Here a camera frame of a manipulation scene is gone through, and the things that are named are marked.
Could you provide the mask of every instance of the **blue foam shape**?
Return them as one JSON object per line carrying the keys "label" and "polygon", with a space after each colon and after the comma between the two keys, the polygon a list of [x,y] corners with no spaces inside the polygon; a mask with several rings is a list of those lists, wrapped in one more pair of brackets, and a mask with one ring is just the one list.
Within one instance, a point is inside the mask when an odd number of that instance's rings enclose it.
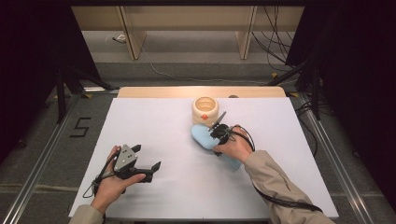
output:
{"label": "blue foam shape", "polygon": [[[206,127],[204,124],[195,124],[191,128],[191,135],[192,138],[195,139],[202,147],[208,150],[212,150],[214,146],[216,146],[220,140],[218,138],[213,138],[210,136],[211,132],[208,131],[209,128]],[[230,158],[224,154],[220,155],[221,158],[226,160],[231,166],[237,170],[241,165],[239,160]]]}

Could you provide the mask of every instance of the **hand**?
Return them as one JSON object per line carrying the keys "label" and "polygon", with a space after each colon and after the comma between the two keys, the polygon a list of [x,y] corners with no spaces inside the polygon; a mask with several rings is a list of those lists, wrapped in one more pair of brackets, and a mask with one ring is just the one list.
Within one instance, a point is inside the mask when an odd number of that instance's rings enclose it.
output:
{"label": "hand", "polygon": [[[233,126],[233,131],[248,137],[248,134],[239,125]],[[237,134],[231,134],[226,144],[214,146],[213,150],[240,160],[242,163],[245,163],[250,153],[253,152],[248,142]]]}
{"label": "hand", "polygon": [[[110,157],[120,150],[120,147],[113,147],[110,155],[107,157],[107,160]],[[114,160],[107,166],[106,171],[111,171],[114,165]],[[96,192],[96,195],[91,203],[91,206],[99,210],[102,214],[105,213],[107,208],[114,203],[121,195],[121,193],[132,184],[139,182],[144,179],[146,175],[139,174],[133,175],[128,179],[119,179],[116,176],[111,176],[102,180],[99,185],[99,189]]]}

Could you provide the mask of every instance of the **white cup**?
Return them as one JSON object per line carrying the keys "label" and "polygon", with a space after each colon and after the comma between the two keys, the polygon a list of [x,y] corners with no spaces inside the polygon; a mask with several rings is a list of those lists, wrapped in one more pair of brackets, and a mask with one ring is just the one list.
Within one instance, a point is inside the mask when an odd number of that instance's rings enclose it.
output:
{"label": "white cup", "polygon": [[200,97],[192,103],[192,123],[211,127],[219,117],[219,104],[211,97]]}

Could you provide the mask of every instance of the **metal frame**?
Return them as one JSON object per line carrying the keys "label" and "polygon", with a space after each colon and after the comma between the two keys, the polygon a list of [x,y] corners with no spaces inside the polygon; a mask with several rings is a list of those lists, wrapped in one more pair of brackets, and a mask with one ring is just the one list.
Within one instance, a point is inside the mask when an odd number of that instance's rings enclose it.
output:
{"label": "metal frame", "polygon": [[[303,104],[309,101],[306,94],[302,93],[301,95],[302,97],[300,98],[300,100]],[[374,224],[374,219],[368,211],[366,203],[359,194],[356,186],[353,184],[352,179],[349,177],[347,169],[344,167],[343,163],[338,157],[338,154],[334,146],[332,145],[332,141],[326,134],[326,131],[323,128],[320,120],[316,119],[312,111],[307,111],[306,113],[308,114],[308,118],[311,121],[312,126],[314,127],[314,131],[318,137],[318,140],[324,148],[330,164],[332,165],[332,168],[337,175],[338,181],[340,182],[341,187],[343,188],[344,193],[346,194],[359,223]]]}
{"label": "metal frame", "polygon": [[79,101],[80,95],[73,95],[71,98],[71,102],[69,103],[69,109],[67,110],[62,122],[57,123],[54,131],[52,132],[49,141],[47,142],[46,146],[44,147],[43,152],[41,153],[40,157],[35,164],[35,167],[32,169],[32,172],[29,174],[27,180],[23,184],[20,193],[14,200],[13,204],[9,207],[5,219],[3,223],[18,223],[24,208],[28,204],[35,186],[44,173],[44,170],[51,158],[51,155],[56,148],[60,137],[64,131],[64,127],[67,124],[68,118],[70,117],[73,109],[75,108],[77,102]]}

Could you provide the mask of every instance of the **white tabletop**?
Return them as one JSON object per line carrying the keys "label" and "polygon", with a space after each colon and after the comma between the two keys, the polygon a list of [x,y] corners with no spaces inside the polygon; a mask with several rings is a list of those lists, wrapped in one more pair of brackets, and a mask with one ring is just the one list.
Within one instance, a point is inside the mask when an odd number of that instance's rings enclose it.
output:
{"label": "white tabletop", "polygon": [[[69,216],[90,199],[85,190],[103,168],[113,146],[142,145],[137,168],[160,170],[151,183],[135,184],[113,203],[106,216],[134,220],[269,219],[268,208],[252,187],[244,166],[200,147],[191,137],[194,99],[117,98],[92,154]],[[240,124],[256,149],[267,150],[293,181],[330,218],[338,214],[288,98],[218,98],[222,123]]]}

